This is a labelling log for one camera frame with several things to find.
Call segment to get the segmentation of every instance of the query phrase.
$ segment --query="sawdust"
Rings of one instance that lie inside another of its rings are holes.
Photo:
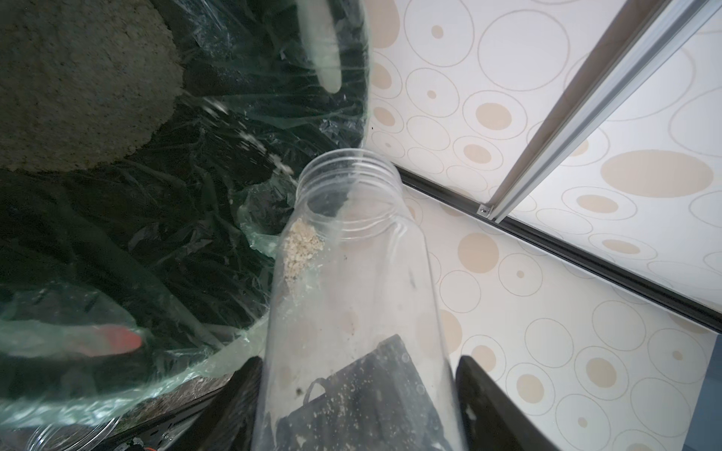
[[[10,0],[0,21],[0,167],[113,162],[173,114],[183,68],[149,0]]]
[[[286,282],[291,284],[296,280],[308,267],[311,258],[321,249],[323,241],[318,237],[316,229],[297,219],[284,241],[283,274]]]

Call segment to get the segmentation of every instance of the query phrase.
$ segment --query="black rubber strip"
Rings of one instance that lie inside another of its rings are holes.
[[[458,361],[456,392],[470,450],[559,451],[470,356]]]
[[[491,227],[496,227],[507,232],[519,240],[556,255],[562,260],[585,269],[595,276],[610,281],[629,292],[638,294],[645,299],[678,313],[695,323],[704,325],[716,333],[722,333],[722,313],[509,216],[505,217],[499,224],[490,221],[477,215],[477,209],[479,208],[478,202],[420,177],[402,167],[397,167],[397,169],[401,174],[401,181],[405,185],[446,203],[469,216],[473,216]]]

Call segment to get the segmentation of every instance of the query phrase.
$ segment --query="clear plastic jar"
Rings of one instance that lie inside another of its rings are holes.
[[[253,451],[466,449],[424,235],[377,154],[303,170],[268,337]]]

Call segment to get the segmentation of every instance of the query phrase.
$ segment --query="floor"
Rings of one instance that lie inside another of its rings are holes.
[[[680,451],[717,334],[407,188],[451,364],[472,355],[562,450]]]

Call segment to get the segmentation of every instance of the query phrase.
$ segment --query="jar opening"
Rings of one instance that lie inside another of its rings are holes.
[[[333,229],[342,233],[339,239],[380,232],[402,206],[399,172],[364,149],[340,149],[317,157],[301,173],[296,191],[296,208],[307,211],[320,234]]]

